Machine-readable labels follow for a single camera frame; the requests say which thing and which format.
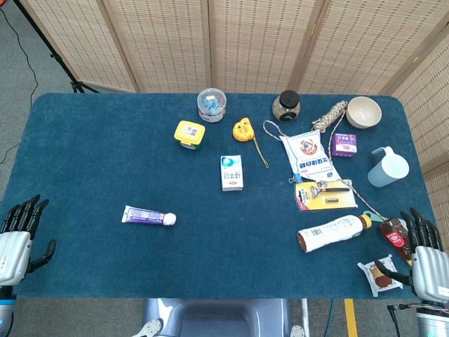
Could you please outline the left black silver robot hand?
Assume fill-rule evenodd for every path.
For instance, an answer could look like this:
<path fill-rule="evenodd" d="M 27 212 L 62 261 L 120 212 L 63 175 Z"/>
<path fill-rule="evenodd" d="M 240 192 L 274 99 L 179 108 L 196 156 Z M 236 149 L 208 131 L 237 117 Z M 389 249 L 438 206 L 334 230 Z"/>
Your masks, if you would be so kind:
<path fill-rule="evenodd" d="M 32 244 L 38 229 L 47 199 L 40 200 L 37 194 L 8 210 L 1 221 L 1 286 L 16 286 L 27 274 L 47 264 L 56 249 L 56 240 L 51 239 L 46 252 L 36 260 L 30 259 Z"/>

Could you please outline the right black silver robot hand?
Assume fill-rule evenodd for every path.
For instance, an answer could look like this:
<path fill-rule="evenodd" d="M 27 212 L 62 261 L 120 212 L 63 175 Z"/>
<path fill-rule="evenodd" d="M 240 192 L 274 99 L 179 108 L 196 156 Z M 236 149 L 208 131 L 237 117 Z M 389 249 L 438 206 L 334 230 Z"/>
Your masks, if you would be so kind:
<path fill-rule="evenodd" d="M 448 254 L 438 228 L 415 208 L 401 212 L 408 228 L 412 270 L 409 275 L 387 269 L 376 260 L 380 272 L 406 286 L 424 302 L 448 303 Z"/>

